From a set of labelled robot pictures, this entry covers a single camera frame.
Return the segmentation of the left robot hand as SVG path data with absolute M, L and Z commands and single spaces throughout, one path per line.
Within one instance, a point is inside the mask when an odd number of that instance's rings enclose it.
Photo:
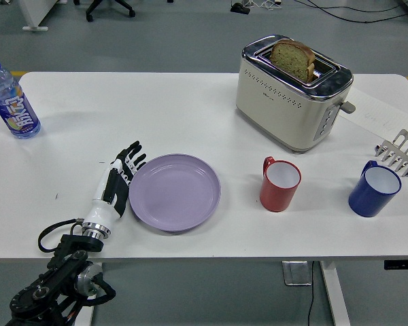
M 109 237 L 114 222 L 125 212 L 131 181 L 145 164 L 146 154 L 141 150 L 142 145 L 135 141 L 105 169 L 92 199 L 92 208 L 82 224 L 83 235 Z

